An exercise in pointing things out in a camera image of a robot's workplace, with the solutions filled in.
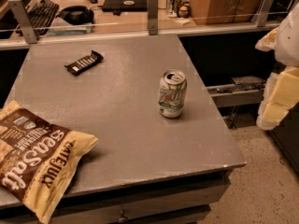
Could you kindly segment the black candy bar wrapper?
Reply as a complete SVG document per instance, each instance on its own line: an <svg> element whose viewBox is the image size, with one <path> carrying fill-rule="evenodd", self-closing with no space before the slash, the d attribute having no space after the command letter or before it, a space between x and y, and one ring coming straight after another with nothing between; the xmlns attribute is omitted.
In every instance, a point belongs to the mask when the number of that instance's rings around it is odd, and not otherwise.
<svg viewBox="0 0 299 224"><path fill-rule="evenodd" d="M66 65L65 68L72 75L78 76L81 73L96 66L103 60L104 60L104 57L100 53L92 50L90 55L84 56L84 57L76 60L75 62Z"/></svg>

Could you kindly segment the small round brown container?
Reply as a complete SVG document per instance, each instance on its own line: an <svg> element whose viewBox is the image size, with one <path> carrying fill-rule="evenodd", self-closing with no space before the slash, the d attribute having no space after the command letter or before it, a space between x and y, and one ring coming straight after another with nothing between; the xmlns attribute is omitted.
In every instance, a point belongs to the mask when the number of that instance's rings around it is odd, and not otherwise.
<svg viewBox="0 0 299 224"><path fill-rule="evenodd" d="M188 18L190 14L190 8L188 6L182 6L178 9L178 16L180 18Z"/></svg>

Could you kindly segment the left metal divider bracket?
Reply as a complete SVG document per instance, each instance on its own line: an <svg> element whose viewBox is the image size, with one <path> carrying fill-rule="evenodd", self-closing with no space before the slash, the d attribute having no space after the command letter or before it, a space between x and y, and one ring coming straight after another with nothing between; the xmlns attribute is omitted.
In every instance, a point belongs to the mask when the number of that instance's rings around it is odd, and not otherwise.
<svg viewBox="0 0 299 224"><path fill-rule="evenodd" d="M31 23L29 15L22 0L9 0L8 5L12 10L27 44L37 42L37 33Z"/></svg>

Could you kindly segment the black computer keyboard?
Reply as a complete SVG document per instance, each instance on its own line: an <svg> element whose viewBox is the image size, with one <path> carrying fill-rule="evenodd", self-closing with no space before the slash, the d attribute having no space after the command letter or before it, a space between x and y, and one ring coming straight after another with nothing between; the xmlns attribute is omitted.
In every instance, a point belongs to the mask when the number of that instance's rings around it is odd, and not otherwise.
<svg viewBox="0 0 299 224"><path fill-rule="evenodd" d="M44 35L49 30L58 9L58 4L50 0L40 0L25 15L25 21L31 23L38 35Z"/></svg>

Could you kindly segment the black headphones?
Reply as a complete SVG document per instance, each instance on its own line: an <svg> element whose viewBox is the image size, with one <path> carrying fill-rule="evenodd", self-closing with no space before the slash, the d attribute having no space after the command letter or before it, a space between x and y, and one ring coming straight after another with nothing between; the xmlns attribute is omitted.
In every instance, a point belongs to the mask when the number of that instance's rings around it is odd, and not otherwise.
<svg viewBox="0 0 299 224"><path fill-rule="evenodd" d="M72 25L81 25L92 22L94 13L85 6L71 6L61 10L58 17Z"/></svg>

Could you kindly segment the black closed laptop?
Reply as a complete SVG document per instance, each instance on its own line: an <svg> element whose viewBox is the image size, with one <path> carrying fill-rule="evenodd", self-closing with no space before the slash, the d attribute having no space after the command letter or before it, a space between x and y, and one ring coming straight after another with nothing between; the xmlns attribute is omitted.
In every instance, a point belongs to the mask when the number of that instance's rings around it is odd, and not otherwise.
<svg viewBox="0 0 299 224"><path fill-rule="evenodd" d="M146 11L147 0L105 0L102 6L104 12L120 11Z"/></svg>

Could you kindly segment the middle metal divider bracket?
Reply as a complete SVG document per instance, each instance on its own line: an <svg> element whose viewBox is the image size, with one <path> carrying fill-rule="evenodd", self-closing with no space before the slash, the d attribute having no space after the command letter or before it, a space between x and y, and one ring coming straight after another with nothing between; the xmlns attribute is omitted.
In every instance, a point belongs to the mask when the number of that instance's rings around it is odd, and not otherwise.
<svg viewBox="0 0 299 224"><path fill-rule="evenodd" d="M147 0L149 35L158 34L158 0Z"/></svg>

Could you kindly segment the white plastic cover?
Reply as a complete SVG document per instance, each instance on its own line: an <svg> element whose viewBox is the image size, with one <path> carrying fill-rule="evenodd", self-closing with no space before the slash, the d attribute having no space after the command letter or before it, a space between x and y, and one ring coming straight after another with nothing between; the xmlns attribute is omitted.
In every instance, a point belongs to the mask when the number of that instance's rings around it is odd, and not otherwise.
<svg viewBox="0 0 299 224"><path fill-rule="evenodd" d="M299 3L278 28L256 43L255 48L265 52L273 50L278 62L288 66L299 66Z"/></svg>

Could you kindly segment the white green 7up can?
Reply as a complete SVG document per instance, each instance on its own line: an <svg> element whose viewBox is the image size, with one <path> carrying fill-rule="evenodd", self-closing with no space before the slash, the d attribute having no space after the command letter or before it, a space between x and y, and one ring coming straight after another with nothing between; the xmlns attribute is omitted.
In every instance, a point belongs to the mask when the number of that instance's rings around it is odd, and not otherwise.
<svg viewBox="0 0 299 224"><path fill-rule="evenodd" d="M159 84L159 112L166 118L179 117L183 111L186 92L185 74L177 69L166 71Z"/></svg>

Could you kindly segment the metal divider bracket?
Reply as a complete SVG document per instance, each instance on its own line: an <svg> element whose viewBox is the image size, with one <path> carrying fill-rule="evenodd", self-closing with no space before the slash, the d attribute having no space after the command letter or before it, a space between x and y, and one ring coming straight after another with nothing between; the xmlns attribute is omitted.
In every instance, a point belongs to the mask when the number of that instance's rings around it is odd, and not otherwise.
<svg viewBox="0 0 299 224"><path fill-rule="evenodd" d="M158 34L158 0L147 0L149 35Z"/></svg>
<svg viewBox="0 0 299 224"><path fill-rule="evenodd" d="M262 0L255 14L255 24L257 27L263 27L267 23L268 14L274 0Z"/></svg>
<svg viewBox="0 0 299 224"><path fill-rule="evenodd" d="M31 23L29 15L22 0L9 0L8 5L12 10L27 44L37 42L37 33Z"/></svg>

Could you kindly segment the grey table drawer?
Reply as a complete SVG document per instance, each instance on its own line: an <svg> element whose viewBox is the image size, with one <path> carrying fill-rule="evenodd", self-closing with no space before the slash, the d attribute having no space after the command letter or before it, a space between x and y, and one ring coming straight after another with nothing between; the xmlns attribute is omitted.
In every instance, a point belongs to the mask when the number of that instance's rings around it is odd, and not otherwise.
<svg viewBox="0 0 299 224"><path fill-rule="evenodd" d="M66 197L49 224L195 224L230 186L224 172Z"/></svg>

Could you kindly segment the grey metal shelf rail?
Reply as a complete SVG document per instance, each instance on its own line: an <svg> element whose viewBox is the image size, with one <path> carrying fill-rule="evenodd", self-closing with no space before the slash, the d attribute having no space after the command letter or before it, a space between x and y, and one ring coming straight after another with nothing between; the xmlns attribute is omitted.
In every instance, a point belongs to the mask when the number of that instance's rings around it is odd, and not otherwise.
<svg viewBox="0 0 299 224"><path fill-rule="evenodd" d="M252 105L262 101L265 83L260 77L232 77L229 84L209 86L207 90L217 107Z"/></svg>

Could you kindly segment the yellow foam padding block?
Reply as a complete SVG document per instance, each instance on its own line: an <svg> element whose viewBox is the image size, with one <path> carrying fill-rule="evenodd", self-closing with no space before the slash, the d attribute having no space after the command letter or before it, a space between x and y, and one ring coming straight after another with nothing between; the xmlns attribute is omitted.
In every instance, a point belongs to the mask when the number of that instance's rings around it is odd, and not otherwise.
<svg viewBox="0 0 299 224"><path fill-rule="evenodd" d="M273 130L299 103L299 68L287 67L272 73L266 81L256 124L262 130Z"/></svg>

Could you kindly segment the brown cardboard box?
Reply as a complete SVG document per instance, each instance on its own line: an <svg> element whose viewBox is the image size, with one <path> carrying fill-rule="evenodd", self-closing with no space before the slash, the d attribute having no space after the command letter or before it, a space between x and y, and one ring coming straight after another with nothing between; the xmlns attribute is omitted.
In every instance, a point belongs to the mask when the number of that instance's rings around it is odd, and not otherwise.
<svg viewBox="0 0 299 224"><path fill-rule="evenodd" d="M247 22L262 0L190 0L191 17L197 25Z"/></svg>

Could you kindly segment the yellow brown chips bag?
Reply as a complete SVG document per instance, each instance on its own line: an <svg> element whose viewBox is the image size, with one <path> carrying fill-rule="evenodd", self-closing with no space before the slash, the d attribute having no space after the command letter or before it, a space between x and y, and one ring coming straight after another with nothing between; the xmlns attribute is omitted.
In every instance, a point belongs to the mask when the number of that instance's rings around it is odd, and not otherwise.
<svg viewBox="0 0 299 224"><path fill-rule="evenodd" d="M48 224L96 142L92 134L51 124L12 101L0 111L0 185Z"/></svg>

